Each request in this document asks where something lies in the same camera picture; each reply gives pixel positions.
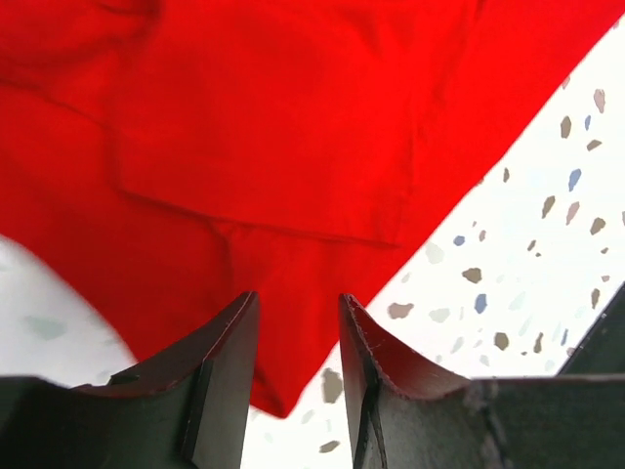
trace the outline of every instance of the red towel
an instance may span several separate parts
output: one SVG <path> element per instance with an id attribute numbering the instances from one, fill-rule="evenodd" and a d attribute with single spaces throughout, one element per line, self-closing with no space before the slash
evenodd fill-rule
<path id="1" fill-rule="evenodd" d="M 0 3 L 0 233 L 141 360 L 242 290 L 287 415 L 623 0 Z"/>

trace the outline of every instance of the terrazzo surface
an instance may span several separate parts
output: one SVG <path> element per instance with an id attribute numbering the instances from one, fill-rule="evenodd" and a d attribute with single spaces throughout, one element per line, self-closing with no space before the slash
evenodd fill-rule
<path id="1" fill-rule="evenodd" d="M 625 28 L 615 27 L 368 306 L 458 373 L 553 375 L 625 280 Z M 131 355 L 0 241 L 0 373 L 105 383 Z M 242 467 L 348 468 L 338 347 L 286 420 L 251 409 Z"/>

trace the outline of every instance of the red cloth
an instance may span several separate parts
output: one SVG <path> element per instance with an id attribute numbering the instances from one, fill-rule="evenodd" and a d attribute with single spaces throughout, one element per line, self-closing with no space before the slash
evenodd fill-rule
<path id="1" fill-rule="evenodd" d="M 293 408 L 623 0 L 0 2 L 0 233 L 138 359 L 241 290 Z"/>

